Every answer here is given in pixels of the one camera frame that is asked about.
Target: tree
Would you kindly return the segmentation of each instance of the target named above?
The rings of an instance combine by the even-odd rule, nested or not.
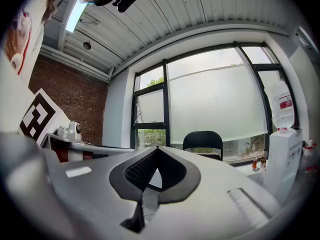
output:
[[[147,84],[148,87],[150,86],[154,86],[156,84],[160,84],[160,83],[163,83],[164,82],[164,77],[160,77],[158,80],[151,80],[150,83]]]
[[[138,130],[138,145],[145,147],[165,146],[166,145],[166,130],[162,129],[139,129]]]

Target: red graphic on shirt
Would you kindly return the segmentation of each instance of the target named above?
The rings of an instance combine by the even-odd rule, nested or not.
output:
[[[25,62],[31,29],[31,18],[22,8],[9,26],[5,40],[5,53],[18,75]]]

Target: white ceiling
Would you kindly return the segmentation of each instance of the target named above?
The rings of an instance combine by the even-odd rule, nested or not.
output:
[[[69,1],[64,0],[47,23],[45,45],[58,49]],[[74,33],[66,35],[61,51],[108,73],[154,41],[191,26],[248,21],[291,33],[301,16],[290,0],[137,0],[124,13],[112,4],[89,5],[81,19]],[[90,24],[97,20],[98,25]],[[85,50],[83,42],[90,42],[91,50]]]

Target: red stripe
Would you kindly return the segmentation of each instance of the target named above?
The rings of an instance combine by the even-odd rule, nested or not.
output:
[[[20,72],[24,66],[24,63],[25,63],[25,59],[26,59],[26,53],[27,53],[27,49],[29,47],[29,43],[30,43],[30,37],[31,37],[31,27],[30,27],[30,31],[29,31],[29,38],[28,38],[28,42],[26,43],[26,47],[24,49],[24,52],[23,52],[23,60],[22,60],[22,64],[21,64],[21,67],[19,69],[19,72],[18,72],[18,75],[20,75]]]

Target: white shirt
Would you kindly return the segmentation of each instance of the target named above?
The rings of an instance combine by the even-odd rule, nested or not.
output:
[[[16,132],[35,96],[28,85],[44,35],[48,0],[26,0],[0,50],[0,132]]]
[[[48,0],[25,0],[16,17],[8,26],[3,49],[11,68],[29,85],[44,36],[43,15]]]

